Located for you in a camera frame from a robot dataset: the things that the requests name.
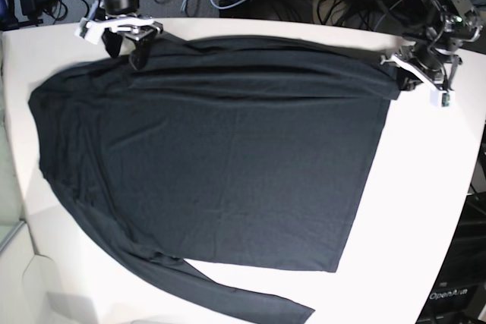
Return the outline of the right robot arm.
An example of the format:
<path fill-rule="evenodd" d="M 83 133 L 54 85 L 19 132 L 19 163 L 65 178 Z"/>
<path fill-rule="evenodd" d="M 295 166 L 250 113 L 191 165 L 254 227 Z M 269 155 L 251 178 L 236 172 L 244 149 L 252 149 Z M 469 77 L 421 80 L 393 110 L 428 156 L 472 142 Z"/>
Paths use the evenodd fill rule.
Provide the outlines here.
<path fill-rule="evenodd" d="M 140 0 L 96 0 L 87 16 L 81 18 L 75 36 L 94 45 L 102 42 L 111 58 L 117 58 L 122 43 L 134 44 L 129 55 L 132 68 L 142 69 L 148 61 L 154 40 L 163 32 L 163 25 L 139 12 Z"/>

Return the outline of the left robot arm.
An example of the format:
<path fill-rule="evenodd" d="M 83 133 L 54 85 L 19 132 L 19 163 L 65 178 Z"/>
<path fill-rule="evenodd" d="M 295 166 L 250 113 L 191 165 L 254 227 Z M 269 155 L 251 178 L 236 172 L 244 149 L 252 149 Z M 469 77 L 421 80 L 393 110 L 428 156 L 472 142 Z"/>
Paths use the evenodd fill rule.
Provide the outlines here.
<path fill-rule="evenodd" d="M 462 59 L 457 51 L 479 39 L 484 23 L 471 0 L 375 0 L 383 15 L 404 29 L 410 43 L 382 55 L 404 73 L 402 90 L 420 83 L 430 90 L 431 104 L 447 107 L 454 97 L 453 79 Z"/>

